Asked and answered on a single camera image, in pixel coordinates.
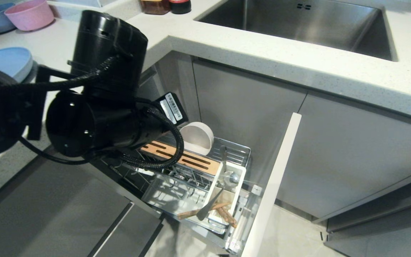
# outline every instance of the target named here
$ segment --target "brown jar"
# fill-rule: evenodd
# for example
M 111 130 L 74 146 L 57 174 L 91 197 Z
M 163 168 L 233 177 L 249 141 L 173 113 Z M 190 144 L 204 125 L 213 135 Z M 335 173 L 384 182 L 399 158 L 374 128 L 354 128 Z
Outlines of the brown jar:
M 142 10 L 147 14 L 163 15 L 171 10 L 169 0 L 141 0 L 141 2 Z

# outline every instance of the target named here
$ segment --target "pink bowl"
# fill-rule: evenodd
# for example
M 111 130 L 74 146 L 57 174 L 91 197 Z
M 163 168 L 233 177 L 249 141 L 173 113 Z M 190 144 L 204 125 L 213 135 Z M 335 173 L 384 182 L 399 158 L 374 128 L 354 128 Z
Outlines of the pink bowl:
M 40 29 L 55 19 L 47 0 L 24 2 L 10 7 L 4 14 L 19 30 L 23 31 Z

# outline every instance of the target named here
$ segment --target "white countertop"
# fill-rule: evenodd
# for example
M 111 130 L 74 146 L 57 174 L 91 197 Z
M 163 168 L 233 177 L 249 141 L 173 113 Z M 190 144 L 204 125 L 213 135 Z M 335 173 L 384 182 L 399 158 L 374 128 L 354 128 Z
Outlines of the white countertop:
M 225 0 L 191 1 L 193 10 L 184 15 L 139 14 L 127 20 L 149 39 L 144 69 L 174 50 L 411 115 L 411 5 L 344 0 L 384 10 L 398 59 L 392 62 L 194 21 Z M 35 32 L 12 31 L 0 35 L 0 49 L 26 47 L 37 63 L 69 71 L 77 28 L 77 22 L 57 20 Z M 55 94 L 47 95 L 46 106 Z M 45 133 L 36 145 L 49 145 Z M 0 187 L 35 156 L 19 143 L 0 154 Z

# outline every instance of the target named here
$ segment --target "jar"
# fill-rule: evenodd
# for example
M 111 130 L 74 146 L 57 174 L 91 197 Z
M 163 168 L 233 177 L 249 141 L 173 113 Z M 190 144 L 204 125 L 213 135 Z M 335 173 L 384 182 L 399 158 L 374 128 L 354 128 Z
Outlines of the jar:
M 142 10 L 147 14 L 163 15 L 171 9 L 169 0 L 141 0 Z
M 174 14 L 184 14 L 191 11 L 190 0 L 169 0 L 171 12 Z

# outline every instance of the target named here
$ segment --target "white cup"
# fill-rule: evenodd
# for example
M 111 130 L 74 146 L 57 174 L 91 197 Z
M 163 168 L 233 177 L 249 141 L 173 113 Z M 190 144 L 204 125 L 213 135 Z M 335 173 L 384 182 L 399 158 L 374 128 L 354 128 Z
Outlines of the white cup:
M 202 122 L 192 122 L 180 129 L 185 149 L 206 156 L 213 145 L 213 132 Z

